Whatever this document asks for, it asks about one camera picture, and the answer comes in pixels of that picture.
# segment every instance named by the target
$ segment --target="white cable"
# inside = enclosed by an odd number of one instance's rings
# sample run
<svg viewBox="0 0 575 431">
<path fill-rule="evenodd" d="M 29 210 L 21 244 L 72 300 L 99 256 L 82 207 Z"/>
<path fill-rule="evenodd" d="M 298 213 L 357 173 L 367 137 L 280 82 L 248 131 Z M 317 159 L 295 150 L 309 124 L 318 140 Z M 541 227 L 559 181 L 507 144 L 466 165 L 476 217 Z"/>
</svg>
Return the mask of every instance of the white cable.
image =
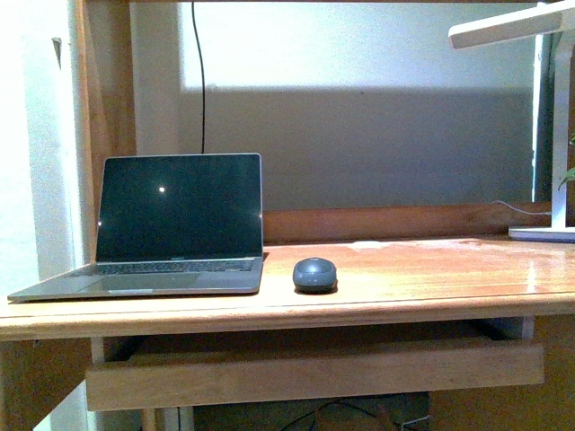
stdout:
<svg viewBox="0 0 575 431">
<path fill-rule="evenodd" d="M 429 419 L 429 415 L 424 416 L 423 418 L 410 420 L 410 421 L 408 421 L 408 422 L 403 422 L 403 423 L 402 423 L 402 429 L 401 429 L 401 431 L 404 430 L 404 427 L 405 427 L 406 425 L 416 424 L 416 423 L 418 423 L 418 422 L 421 422 L 422 420 L 428 420 L 428 419 Z"/>
<path fill-rule="evenodd" d="M 518 213 L 522 213 L 522 214 L 529 214 L 530 216 L 550 216 L 551 215 L 551 211 L 544 212 L 544 213 L 532 213 L 530 211 L 525 211 L 524 209 L 515 208 L 512 205 L 508 204 L 507 202 L 503 202 L 502 200 L 494 200 L 491 203 L 492 204 L 502 204 L 508 208 L 511 208 L 513 211 L 517 211 Z"/>
</svg>

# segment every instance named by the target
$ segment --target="plant leaf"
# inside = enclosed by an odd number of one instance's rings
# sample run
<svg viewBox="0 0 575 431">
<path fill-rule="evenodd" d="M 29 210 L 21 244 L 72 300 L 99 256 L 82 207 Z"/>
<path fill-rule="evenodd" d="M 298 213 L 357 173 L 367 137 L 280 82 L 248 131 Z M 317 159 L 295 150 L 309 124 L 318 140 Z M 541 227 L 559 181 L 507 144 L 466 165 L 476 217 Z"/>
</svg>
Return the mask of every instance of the plant leaf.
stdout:
<svg viewBox="0 0 575 431">
<path fill-rule="evenodd" d="M 565 176 L 563 177 L 561 184 L 559 184 L 558 189 L 560 189 L 563 184 L 566 184 L 569 181 L 574 181 L 574 180 L 575 180 L 575 168 L 571 168 L 567 172 L 565 172 Z"/>
</svg>

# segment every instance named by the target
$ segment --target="laptop keyboard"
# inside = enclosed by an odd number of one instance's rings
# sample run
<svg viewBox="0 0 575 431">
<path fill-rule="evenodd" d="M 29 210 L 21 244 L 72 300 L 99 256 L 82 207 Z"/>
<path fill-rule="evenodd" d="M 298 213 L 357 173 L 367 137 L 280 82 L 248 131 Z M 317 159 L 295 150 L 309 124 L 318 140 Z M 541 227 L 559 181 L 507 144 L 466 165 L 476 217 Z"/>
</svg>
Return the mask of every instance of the laptop keyboard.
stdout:
<svg viewBox="0 0 575 431">
<path fill-rule="evenodd" d="M 253 259 L 193 260 L 99 265 L 98 272 L 110 274 L 158 274 L 163 272 L 237 272 L 252 270 Z"/>
</svg>

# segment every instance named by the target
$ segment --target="wooden drawer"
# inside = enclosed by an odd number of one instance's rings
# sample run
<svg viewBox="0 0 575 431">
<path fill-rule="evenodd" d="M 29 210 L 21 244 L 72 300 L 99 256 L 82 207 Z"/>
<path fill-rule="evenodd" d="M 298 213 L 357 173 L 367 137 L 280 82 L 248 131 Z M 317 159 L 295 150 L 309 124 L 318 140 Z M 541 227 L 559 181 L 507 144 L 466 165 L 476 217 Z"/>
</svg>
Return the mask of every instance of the wooden drawer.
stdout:
<svg viewBox="0 0 575 431">
<path fill-rule="evenodd" d="M 349 397 L 542 383 L 544 350 L 463 321 L 156 336 L 92 366 L 88 409 Z"/>
</svg>

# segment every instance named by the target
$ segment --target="laptop trackpad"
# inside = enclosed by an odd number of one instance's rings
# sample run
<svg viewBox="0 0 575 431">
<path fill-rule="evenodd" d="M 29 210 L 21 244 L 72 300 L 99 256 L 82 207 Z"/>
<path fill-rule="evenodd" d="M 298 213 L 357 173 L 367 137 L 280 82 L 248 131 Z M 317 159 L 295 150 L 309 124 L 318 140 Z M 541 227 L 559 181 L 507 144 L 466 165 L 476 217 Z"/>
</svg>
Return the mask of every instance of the laptop trackpad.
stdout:
<svg viewBox="0 0 575 431">
<path fill-rule="evenodd" d="M 103 277 L 81 292 L 116 291 L 126 293 L 138 291 L 161 291 L 189 289 L 194 286 L 200 274 L 130 274 L 126 276 Z"/>
</svg>

